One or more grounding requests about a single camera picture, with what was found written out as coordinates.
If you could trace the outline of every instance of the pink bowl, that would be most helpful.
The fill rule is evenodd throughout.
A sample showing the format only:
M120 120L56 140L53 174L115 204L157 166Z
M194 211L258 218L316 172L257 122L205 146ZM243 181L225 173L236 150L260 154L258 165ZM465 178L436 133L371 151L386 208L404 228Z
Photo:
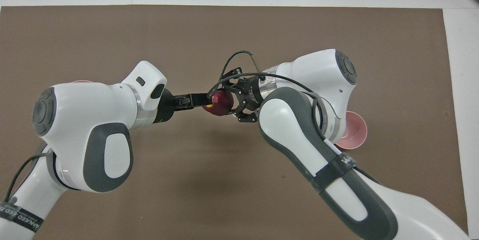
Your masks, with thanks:
M355 149L361 146L367 137L367 126L364 119L355 112L346 112L346 130L336 143L343 149Z

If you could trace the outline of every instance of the red apple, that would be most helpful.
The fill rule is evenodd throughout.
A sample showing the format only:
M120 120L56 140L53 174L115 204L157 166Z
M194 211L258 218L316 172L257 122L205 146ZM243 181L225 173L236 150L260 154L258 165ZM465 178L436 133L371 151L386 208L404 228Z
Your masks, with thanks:
M229 113L231 108L233 108L233 95L231 95L231 92L218 90L214 92L214 95L211 97L211 102L212 104L210 105L204 105L203 109L214 115L223 116Z

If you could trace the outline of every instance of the brown mat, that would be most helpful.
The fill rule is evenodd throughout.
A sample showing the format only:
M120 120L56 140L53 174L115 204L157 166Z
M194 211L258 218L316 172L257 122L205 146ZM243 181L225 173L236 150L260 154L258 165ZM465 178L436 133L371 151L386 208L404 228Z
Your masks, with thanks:
M337 48L358 85L349 110L369 136L349 153L385 186L424 197L467 230L442 11L438 9L2 7L0 192L40 143L38 95L121 82L148 60L174 94L206 92L226 59L260 67ZM230 68L254 71L247 56ZM36 239L356 239L257 124L202 109L132 131L135 163L109 194L66 192Z

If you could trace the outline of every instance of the robotic arm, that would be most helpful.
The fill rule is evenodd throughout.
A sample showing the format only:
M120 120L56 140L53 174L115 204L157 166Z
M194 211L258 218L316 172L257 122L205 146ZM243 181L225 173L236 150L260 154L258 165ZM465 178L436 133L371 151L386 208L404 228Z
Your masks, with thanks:
M259 122L264 139L362 239L469 239L429 202L383 187L334 146L344 133L356 85L354 66L344 54L315 52L264 73L237 68L220 84L219 91L234 93L239 101L226 111L240 122ZM0 236L32 238L67 189L109 192L121 185L133 162L129 129L211 104L206 94L173 96L165 85L161 72L142 61L122 83L66 83L43 92L33 117L34 130L45 141L38 150L42 157L0 204Z

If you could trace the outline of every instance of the velcro strap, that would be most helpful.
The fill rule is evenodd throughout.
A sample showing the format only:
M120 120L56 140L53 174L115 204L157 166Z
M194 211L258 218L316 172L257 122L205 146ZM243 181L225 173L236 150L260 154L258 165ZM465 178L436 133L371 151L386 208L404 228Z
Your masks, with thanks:
M319 192L323 192L336 179L341 177L345 172L356 166L356 161L348 154L341 153L332 159L325 167L316 173L313 177L315 188Z
M0 218L17 223L34 233L38 231L43 223L43 219L39 216L7 202L0 202Z

